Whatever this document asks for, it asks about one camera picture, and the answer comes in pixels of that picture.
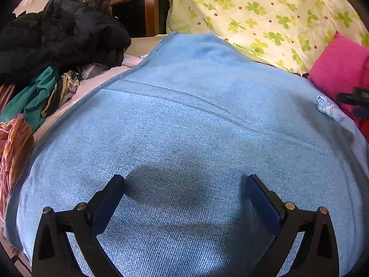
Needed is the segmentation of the pink pillow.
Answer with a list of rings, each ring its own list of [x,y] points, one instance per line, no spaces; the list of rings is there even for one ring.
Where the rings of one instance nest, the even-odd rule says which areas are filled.
[[[340,93],[368,88],[368,48],[336,32],[308,73],[308,79],[326,96],[338,102]]]

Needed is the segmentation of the pale pink bed sheet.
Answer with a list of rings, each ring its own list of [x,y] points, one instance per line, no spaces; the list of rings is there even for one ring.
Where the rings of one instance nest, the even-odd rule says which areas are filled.
[[[32,134],[30,138],[27,140],[25,146],[21,149],[20,155],[18,158],[18,163],[15,164],[15,168],[19,169],[20,172],[16,173],[16,177],[11,180],[11,189],[14,189],[14,186],[20,180],[25,168],[29,162],[29,155],[33,150],[33,146],[37,144],[40,139],[45,135],[47,130],[60,118],[62,115],[68,111],[72,106],[74,106],[79,100],[81,100],[84,96],[86,96],[90,91],[99,85],[105,83],[110,80],[112,77],[117,76],[118,74],[125,72],[131,69],[134,64],[126,64],[124,66],[118,66],[115,68],[111,68],[101,74],[98,74],[95,77],[91,77],[88,79],[84,79],[79,83],[76,93],[73,95],[71,99],[61,105],[57,110],[46,118],[46,121],[38,128],[35,134]],[[4,218],[5,218],[6,208],[3,208],[1,213],[1,248],[4,249],[5,256],[10,259],[10,265],[16,271],[16,276],[31,276],[31,273],[28,271],[31,267],[29,261],[27,261],[26,257],[15,248],[5,237],[4,235]]]

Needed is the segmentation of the teal garment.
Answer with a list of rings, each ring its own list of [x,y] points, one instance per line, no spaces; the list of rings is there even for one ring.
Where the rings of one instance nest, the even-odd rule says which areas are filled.
[[[42,110],[48,103],[60,78],[57,67],[47,67],[31,84],[14,96],[1,113],[1,122],[8,123],[21,113],[32,132],[44,123]]]

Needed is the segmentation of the patterned yellow black garment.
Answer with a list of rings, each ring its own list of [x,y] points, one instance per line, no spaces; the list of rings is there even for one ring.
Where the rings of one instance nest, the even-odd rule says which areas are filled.
[[[79,87],[81,75],[74,71],[64,73],[56,83],[45,108],[41,111],[42,117],[51,116],[59,107],[70,100]]]

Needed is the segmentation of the light blue plastic bag knot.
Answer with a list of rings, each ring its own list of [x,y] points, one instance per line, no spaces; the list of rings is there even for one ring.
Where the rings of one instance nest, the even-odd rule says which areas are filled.
[[[329,103],[325,96],[317,96],[316,105],[320,113],[327,115],[335,122],[340,123],[345,118],[345,113],[341,109],[336,108],[334,104]]]

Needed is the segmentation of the blue blanket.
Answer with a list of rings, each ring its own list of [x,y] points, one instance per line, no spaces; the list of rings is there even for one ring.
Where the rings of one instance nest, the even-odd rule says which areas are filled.
[[[212,34],[173,33],[46,132],[9,200],[6,239],[33,253],[42,209],[72,209],[126,180],[98,239],[124,276],[243,276],[272,241],[242,178],[328,209],[340,274],[368,251],[368,148],[317,109],[307,79]]]

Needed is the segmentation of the brown wooden headboard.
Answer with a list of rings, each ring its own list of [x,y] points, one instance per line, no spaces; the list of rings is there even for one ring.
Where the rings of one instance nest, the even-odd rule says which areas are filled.
[[[110,6],[132,38],[166,34],[169,0],[110,0]]]

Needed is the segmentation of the striped pink orange garment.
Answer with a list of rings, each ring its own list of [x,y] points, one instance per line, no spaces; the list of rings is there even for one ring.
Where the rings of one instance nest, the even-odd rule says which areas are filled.
[[[1,121],[1,219],[9,196],[19,181],[33,147],[32,129],[22,113]]]

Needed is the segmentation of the black clothing pile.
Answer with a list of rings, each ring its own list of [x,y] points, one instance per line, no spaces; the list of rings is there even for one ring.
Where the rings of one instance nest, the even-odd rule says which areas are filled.
[[[131,37],[109,12],[108,0],[49,0],[1,29],[1,84],[26,86],[49,66],[70,70],[123,61]]]

